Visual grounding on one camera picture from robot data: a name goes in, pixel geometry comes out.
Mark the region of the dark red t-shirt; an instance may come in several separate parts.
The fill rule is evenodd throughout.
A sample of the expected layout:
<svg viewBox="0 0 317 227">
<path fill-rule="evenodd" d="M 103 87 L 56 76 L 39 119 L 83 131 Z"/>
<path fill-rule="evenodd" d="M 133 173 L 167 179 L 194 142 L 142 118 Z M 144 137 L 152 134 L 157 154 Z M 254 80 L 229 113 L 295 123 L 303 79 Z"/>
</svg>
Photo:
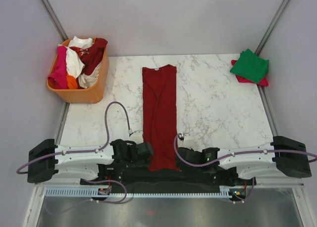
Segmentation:
<svg viewBox="0 0 317 227">
<path fill-rule="evenodd" d="M 154 155 L 150 171 L 178 170 L 173 141 L 177 135 L 177 68 L 142 68 L 144 141 L 152 145 Z"/>
</svg>

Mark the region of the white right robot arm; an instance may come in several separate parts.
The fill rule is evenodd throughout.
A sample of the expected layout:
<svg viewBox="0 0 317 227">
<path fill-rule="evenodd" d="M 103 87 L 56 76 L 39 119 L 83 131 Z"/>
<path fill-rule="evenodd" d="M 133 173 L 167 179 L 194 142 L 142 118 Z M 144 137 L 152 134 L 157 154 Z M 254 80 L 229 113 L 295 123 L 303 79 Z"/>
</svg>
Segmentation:
<svg viewBox="0 0 317 227">
<path fill-rule="evenodd" d="M 226 176 L 232 184 L 275 173 L 297 179 L 310 178 L 310 164 L 317 160 L 315 154 L 307 152 L 305 144 L 284 136 L 274 136 L 272 142 L 254 147 L 210 147 L 202 151 L 179 147 L 180 139 L 184 139 L 183 134 L 177 134 L 173 142 L 178 167 L 187 166 L 212 174 L 228 170 Z"/>
</svg>

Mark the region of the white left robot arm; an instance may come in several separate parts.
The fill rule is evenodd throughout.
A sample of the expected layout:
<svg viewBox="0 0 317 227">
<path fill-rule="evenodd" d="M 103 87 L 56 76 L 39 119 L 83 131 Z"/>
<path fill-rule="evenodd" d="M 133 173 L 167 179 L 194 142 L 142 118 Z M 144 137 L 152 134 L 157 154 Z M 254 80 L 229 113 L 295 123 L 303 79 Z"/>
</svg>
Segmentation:
<svg viewBox="0 0 317 227">
<path fill-rule="evenodd" d="M 108 179 L 120 181 L 126 170 L 149 167 L 153 155 L 151 144 L 143 141 L 140 131 L 131 134 L 129 140 L 113 140 L 105 148 L 56 145 L 54 139 L 46 139 L 29 151 L 27 181 L 77 180 L 83 185 L 90 181 L 103 184 Z"/>
</svg>

